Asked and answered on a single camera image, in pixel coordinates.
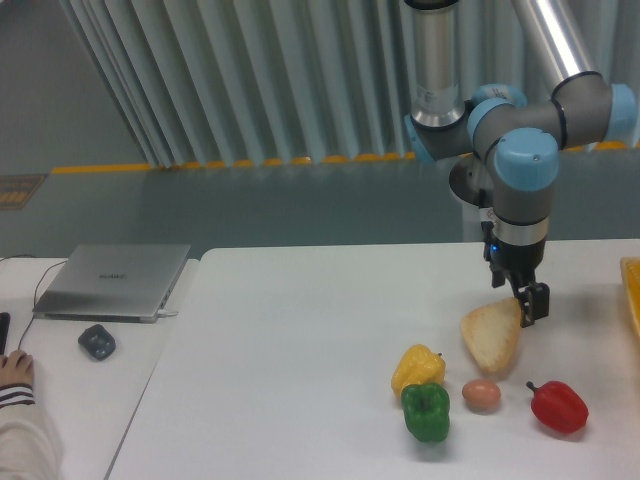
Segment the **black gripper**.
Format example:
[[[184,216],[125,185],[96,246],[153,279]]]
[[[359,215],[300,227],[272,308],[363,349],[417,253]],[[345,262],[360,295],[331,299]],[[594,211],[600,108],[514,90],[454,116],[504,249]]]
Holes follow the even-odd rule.
[[[535,269],[542,262],[545,239],[530,245],[512,245],[493,233],[491,222],[482,223],[483,258],[491,271],[491,286],[499,288],[509,281],[518,300],[522,319],[520,326],[533,326],[546,318],[550,309],[550,289],[545,283],[535,282]]]

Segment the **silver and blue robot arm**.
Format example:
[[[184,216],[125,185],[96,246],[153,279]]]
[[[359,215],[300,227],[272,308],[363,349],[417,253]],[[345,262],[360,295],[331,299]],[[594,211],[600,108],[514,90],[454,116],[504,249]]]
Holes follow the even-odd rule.
[[[450,187],[476,206],[494,287],[509,285],[531,326],[549,313],[550,291],[536,278],[549,229],[559,153],[601,141],[630,142],[635,94],[608,84],[596,69],[563,1],[517,1],[513,7],[533,48],[547,101],[529,103],[507,85],[459,92],[458,5],[412,1],[416,93],[405,122],[418,158],[459,157]]]

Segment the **striped cream sleeve forearm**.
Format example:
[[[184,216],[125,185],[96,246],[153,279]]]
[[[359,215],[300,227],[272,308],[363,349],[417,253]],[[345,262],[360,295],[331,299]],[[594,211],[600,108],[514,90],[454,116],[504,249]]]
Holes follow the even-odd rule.
[[[58,479],[59,460],[32,387],[1,387],[1,478]]]

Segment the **person's hand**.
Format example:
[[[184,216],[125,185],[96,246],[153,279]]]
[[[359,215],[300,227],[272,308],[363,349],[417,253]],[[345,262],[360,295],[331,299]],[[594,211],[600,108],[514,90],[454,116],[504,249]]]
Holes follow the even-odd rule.
[[[14,350],[9,355],[1,356],[0,387],[34,385],[34,360],[33,356],[22,351]]]

